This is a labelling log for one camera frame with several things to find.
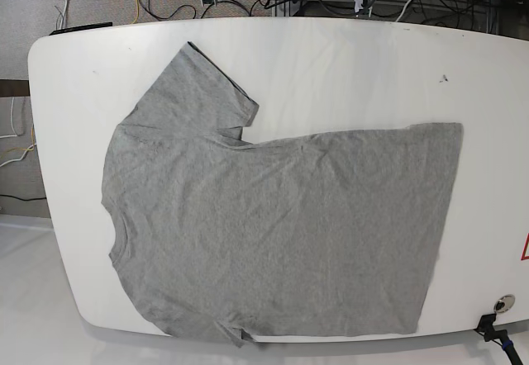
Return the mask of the grey t-shirt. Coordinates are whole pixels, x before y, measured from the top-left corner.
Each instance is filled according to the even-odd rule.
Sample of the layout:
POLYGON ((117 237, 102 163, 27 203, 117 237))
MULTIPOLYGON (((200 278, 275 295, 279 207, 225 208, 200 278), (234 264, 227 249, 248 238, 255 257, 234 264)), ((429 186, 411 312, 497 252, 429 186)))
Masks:
POLYGON ((252 144, 259 107, 184 45, 107 149, 109 257, 166 334, 412 334, 431 283, 463 127, 427 123, 252 144))

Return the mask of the red warning sticker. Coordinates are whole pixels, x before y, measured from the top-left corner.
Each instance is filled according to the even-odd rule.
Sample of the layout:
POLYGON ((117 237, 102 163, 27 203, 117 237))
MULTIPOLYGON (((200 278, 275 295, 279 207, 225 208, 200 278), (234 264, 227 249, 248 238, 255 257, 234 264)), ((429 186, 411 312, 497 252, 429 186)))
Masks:
POLYGON ((529 259, 529 235, 526 237, 526 241, 525 241, 525 244, 524 244, 524 247, 523 247, 523 251, 522 251, 522 255, 521 255, 521 260, 524 261, 524 260, 528 260, 529 259))

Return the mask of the silver table grommet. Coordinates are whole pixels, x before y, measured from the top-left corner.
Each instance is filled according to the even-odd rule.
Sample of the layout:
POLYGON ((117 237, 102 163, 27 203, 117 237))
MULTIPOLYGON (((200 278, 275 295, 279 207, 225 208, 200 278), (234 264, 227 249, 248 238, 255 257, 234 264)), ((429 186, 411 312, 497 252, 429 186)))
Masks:
POLYGON ((507 294, 500 297, 494 304, 493 310, 497 314, 509 311, 515 304, 516 297, 513 294, 507 294))

